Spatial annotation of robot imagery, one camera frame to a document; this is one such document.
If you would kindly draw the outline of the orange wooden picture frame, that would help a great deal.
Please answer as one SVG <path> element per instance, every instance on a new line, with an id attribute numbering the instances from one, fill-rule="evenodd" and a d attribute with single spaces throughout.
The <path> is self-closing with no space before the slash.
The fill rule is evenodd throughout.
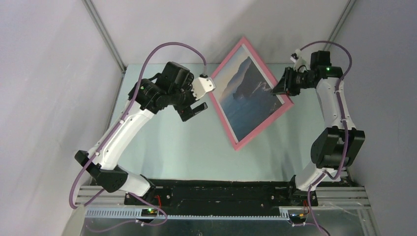
<path id="1" fill-rule="evenodd" d="M 229 60 L 229 58 L 232 56 L 232 54 L 238 49 L 240 45 L 244 44 L 250 53 L 253 55 L 255 60 L 259 63 L 261 68 L 264 70 L 266 75 L 271 80 L 271 87 L 272 89 L 277 85 L 277 79 L 273 75 L 272 71 L 268 68 L 267 64 L 264 63 L 264 61 L 261 59 L 257 51 L 254 49 L 250 41 L 246 37 L 242 37 L 238 43 L 233 47 L 233 49 L 226 55 L 226 57 L 223 59 L 223 61 L 219 64 L 219 66 L 215 69 L 215 71 L 212 73 L 211 77 L 214 80 L 215 75 L 218 73 L 218 71 L 224 66 L 224 64 Z M 255 138 L 257 135 L 259 135 L 262 131 L 264 131 L 267 127 L 269 127 L 274 121 L 276 121 L 279 117 L 284 115 L 290 108 L 293 106 L 293 101 L 289 98 L 287 95 L 277 95 L 281 97 L 284 100 L 284 104 L 281 108 L 279 108 L 274 114 L 272 114 L 269 118 L 266 119 L 262 124 L 260 124 L 254 131 L 252 131 L 246 138 L 244 138 L 241 142 L 237 143 L 235 139 L 232 136 L 231 130 L 228 127 L 225 118 L 223 117 L 223 114 L 221 112 L 220 107 L 218 106 L 217 101 L 215 100 L 213 96 L 213 92 L 210 94 L 210 99 L 213 103 L 213 106 L 215 108 L 215 111 L 220 119 L 220 122 L 224 128 L 224 131 L 226 135 L 229 138 L 229 141 L 234 148 L 234 150 L 240 150 L 243 146 L 248 144 L 253 138 Z"/>

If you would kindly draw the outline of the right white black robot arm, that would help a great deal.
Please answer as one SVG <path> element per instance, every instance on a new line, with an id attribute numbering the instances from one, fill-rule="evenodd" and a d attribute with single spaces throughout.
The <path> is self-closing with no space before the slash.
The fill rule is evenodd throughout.
<path id="1" fill-rule="evenodd" d="M 331 64 L 329 51 L 313 52 L 307 62 L 297 49 L 291 61 L 294 65 L 285 68 L 271 94 L 297 96 L 303 89 L 314 89 L 325 123 L 323 132 L 311 146 L 311 161 L 287 186 L 288 203 L 298 206 L 323 179 L 336 180 L 344 168 L 352 165 L 365 141 L 365 133 L 352 121 L 344 95 L 346 74 L 341 67 Z"/>

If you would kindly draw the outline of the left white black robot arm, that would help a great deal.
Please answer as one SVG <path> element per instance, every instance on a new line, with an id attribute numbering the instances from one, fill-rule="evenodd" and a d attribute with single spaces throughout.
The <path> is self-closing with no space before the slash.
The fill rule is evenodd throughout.
<path id="1" fill-rule="evenodd" d="M 75 159 L 105 191 L 129 192 L 144 205 L 153 203 L 153 184 L 143 175 L 120 167 L 122 153 L 158 112 L 172 106 L 181 121 L 186 122 L 207 109 L 205 102 L 195 108 L 192 105 L 214 89 L 215 84 L 208 75 L 195 77 L 188 68 L 168 62 L 161 73 L 134 85 L 115 123 L 90 150 L 77 151 Z"/>

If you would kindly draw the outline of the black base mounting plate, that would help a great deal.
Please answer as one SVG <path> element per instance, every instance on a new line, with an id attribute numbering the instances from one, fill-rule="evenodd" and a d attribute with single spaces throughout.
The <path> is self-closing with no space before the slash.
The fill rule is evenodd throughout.
<path id="1" fill-rule="evenodd" d="M 143 200 L 162 208 L 170 216 L 281 216 L 281 207 L 303 207 L 305 191 L 273 186 L 154 188 Z"/>

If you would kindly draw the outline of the right aluminium corner post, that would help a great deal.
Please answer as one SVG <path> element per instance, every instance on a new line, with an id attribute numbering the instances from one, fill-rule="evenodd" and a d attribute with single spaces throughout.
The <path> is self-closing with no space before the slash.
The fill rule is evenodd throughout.
<path id="1" fill-rule="evenodd" d="M 342 27 L 344 26 L 344 24 L 345 24 L 346 20 L 348 19 L 351 11 L 353 10 L 356 2 L 357 2 L 357 0 L 348 0 L 347 1 L 347 3 L 345 4 L 345 6 L 342 10 L 342 13 L 338 17 L 338 20 L 336 21 L 329 37 L 327 38 L 327 41 L 335 42 L 339 33 L 342 30 Z"/>

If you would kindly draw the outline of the aluminium corner post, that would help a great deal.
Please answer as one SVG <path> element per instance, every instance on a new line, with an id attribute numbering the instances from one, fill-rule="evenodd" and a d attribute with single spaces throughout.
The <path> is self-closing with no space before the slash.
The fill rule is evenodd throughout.
<path id="1" fill-rule="evenodd" d="M 338 20 L 336 21 L 329 37 L 327 38 L 327 41 L 335 42 L 339 33 L 342 30 L 342 27 L 344 26 L 344 24 L 345 24 L 346 20 L 348 19 L 351 11 L 353 10 L 356 2 L 357 2 L 357 0 L 348 0 L 347 1 L 347 3 L 345 4 L 345 6 L 342 10 L 342 13 L 338 17 Z"/>
<path id="2" fill-rule="evenodd" d="M 119 70 L 121 71 L 121 73 L 125 73 L 126 72 L 126 68 L 127 66 L 125 65 L 125 63 L 123 62 L 120 53 L 117 50 L 117 47 L 114 43 L 114 41 L 112 40 L 95 4 L 93 3 L 92 0 L 82 0 L 87 13 L 90 15 L 92 22 L 94 23 L 95 27 L 97 28 L 100 36 L 102 37 L 102 40 L 104 42 L 104 44 L 106 45 L 109 53 L 111 54 L 113 60 L 115 61 L 115 63 L 117 64 Z"/>

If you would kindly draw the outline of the aluminium front rail frame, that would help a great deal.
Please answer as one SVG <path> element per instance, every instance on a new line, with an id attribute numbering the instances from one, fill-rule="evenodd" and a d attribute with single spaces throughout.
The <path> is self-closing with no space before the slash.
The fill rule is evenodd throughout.
<path id="1" fill-rule="evenodd" d="M 208 181 L 154 179 L 154 188 L 251 187 L 287 188 L 284 181 Z M 380 231 L 364 187 L 340 182 L 322 182 L 303 207 L 284 206 L 290 220 L 193 220 L 167 219 L 162 208 L 146 205 L 125 191 L 108 193 L 100 186 L 81 186 L 75 205 L 85 205 L 80 216 L 80 234 L 93 235 L 319 235 L 321 229 L 332 236 L 378 236 Z M 165 219 L 86 218 L 88 208 L 148 208 L 146 215 L 164 215 Z"/>

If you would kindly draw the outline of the left aluminium corner post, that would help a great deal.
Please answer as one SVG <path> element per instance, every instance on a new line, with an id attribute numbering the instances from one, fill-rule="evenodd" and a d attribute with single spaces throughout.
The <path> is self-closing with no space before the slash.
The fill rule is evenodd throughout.
<path id="1" fill-rule="evenodd" d="M 113 60 L 115 61 L 115 63 L 117 64 L 119 70 L 121 71 L 121 73 L 125 73 L 126 72 L 126 68 L 127 66 L 125 65 L 125 63 L 123 62 L 120 53 L 117 50 L 117 47 L 114 43 L 114 41 L 112 40 L 95 4 L 93 3 L 92 0 L 82 0 L 87 13 L 90 15 L 92 22 L 94 23 L 95 27 L 97 28 L 100 36 L 102 37 L 102 40 L 104 42 L 104 44 L 106 45 L 109 53 L 111 54 Z"/>

